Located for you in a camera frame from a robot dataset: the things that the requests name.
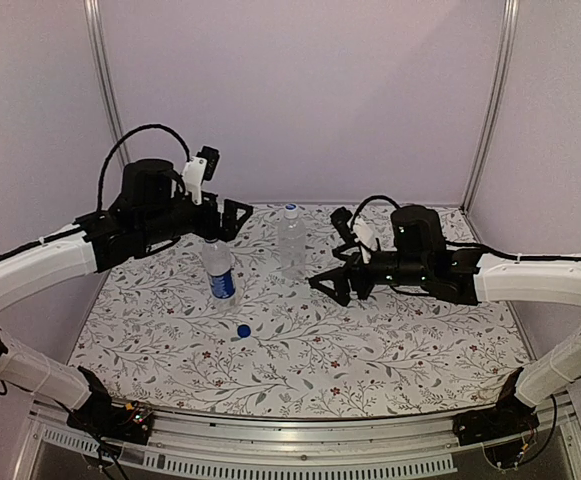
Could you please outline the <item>aluminium corner post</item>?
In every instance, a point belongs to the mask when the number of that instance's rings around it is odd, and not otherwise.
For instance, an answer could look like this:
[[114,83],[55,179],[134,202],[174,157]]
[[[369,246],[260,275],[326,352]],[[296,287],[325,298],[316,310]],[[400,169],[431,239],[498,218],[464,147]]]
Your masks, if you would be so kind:
[[494,139],[514,52],[519,6],[520,2],[518,0],[506,0],[504,2],[493,81],[473,164],[461,203],[461,209],[466,216],[470,214],[475,205],[479,187],[485,173],[489,151]]
[[82,3],[101,102],[110,136],[112,141],[116,142],[126,133],[126,129],[122,122],[109,61],[103,25],[102,2],[83,0]]

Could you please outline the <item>left aluminium corner post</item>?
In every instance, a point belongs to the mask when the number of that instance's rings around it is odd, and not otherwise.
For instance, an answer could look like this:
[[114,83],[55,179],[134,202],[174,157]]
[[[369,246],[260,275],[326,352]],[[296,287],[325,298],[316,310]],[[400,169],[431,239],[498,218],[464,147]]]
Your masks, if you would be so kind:
[[116,142],[126,133],[126,129],[122,122],[109,61],[103,25],[102,2],[83,0],[82,3],[101,102],[110,136],[112,141]]

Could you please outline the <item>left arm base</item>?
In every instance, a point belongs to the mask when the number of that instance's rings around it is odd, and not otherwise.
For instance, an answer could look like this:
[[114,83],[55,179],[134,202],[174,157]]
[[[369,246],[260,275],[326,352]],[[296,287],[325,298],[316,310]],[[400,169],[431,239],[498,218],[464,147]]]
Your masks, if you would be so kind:
[[85,377],[90,395],[80,408],[70,411],[67,425],[98,439],[110,438],[147,445],[154,424],[154,410],[139,401],[115,405],[93,372],[84,367],[77,370]]

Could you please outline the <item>aluminium front rail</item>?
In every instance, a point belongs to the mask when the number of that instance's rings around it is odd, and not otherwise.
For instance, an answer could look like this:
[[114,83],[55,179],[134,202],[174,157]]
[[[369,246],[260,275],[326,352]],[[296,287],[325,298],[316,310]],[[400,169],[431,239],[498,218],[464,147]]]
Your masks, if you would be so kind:
[[581,479],[581,427],[567,394],[543,403],[515,467],[508,436],[461,445],[452,412],[353,420],[276,420],[159,409],[146,445],[109,458],[60,408],[36,401],[16,479]]

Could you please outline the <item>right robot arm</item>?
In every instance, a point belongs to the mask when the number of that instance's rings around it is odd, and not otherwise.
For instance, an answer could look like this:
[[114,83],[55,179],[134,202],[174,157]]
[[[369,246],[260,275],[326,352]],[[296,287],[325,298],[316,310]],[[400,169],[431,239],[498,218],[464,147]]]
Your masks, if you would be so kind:
[[[581,254],[508,254],[479,243],[451,242],[439,214],[421,205],[390,215],[394,247],[380,247],[358,211],[341,207],[331,222],[343,240],[333,256],[341,266],[310,277],[312,288],[341,306],[367,299],[377,286],[410,287],[455,305],[543,302],[581,307]],[[487,427],[507,436],[551,394],[581,378],[581,329],[506,380],[487,415]]]

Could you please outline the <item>clear bottle with blue label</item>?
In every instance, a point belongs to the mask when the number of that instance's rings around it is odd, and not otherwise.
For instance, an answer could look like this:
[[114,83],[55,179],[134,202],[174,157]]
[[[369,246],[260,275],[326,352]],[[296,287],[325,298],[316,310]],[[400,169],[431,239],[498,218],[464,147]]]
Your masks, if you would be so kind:
[[238,303],[238,291],[229,246],[218,239],[205,240],[201,258],[217,310],[225,311],[235,307]]

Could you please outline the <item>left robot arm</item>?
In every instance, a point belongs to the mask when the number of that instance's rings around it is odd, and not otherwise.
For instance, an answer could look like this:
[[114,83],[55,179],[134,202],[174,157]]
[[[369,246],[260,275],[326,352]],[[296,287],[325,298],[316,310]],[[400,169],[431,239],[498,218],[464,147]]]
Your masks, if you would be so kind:
[[[141,159],[123,170],[121,191],[109,209],[83,215],[59,231],[0,255],[0,312],[73,278],[143,259],[191,234],[234,240],[253,208],[218,201],[202,190],[216,168],[214,158],[189,160],[183,172],[162,159]],[[118,426],[118,412],[101,397],[95,374],[60,364],[0,328],[0,381],[78,410],[98,434]]]

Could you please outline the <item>floral tablecloth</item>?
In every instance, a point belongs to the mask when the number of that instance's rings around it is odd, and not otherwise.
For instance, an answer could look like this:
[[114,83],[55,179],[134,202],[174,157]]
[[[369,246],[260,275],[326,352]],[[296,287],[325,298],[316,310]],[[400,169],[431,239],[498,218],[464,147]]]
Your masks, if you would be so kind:
[[[529,361],[509,309],[376,288],[342,307],[283,277],[281,210],[231,245],[235,307],[218,311],[195,237],[108,276],[70,362],[115,397],[261,417],[421,414],[494,402]],[[239,325],[251,328],[241,339]]]

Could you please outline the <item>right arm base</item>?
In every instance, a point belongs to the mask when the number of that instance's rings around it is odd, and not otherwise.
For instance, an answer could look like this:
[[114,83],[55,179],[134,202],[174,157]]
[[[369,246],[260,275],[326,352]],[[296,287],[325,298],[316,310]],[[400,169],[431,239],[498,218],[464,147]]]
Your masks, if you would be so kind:
[[516,399],[511,403],[468,410],[452,418],[452,432],[461,446],[520,434],[538,426],[535,408],[527,407]]

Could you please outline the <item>right aluminium corner post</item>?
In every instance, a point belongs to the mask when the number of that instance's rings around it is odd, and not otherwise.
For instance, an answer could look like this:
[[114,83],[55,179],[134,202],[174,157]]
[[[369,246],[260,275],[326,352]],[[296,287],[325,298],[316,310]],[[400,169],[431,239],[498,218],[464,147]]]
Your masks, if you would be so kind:
[[461,203],[461,209],[466,216],[470,214],[475,205],[479,187],[485,173],[489,151],[494,139],[514,52],[519,6],[520,2],[518,0],[506,0],[504,2],[493,81],[473,164]]

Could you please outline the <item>small clear bottle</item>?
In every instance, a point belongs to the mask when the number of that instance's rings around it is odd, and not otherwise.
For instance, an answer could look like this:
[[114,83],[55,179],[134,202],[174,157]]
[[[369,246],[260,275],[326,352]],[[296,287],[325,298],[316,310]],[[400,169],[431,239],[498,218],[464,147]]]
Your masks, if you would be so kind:
[[305,277],[306,226],[298,206],[295,211],[287,211],[284,207],[278,223],[280,269],[285,278],[302,281]]

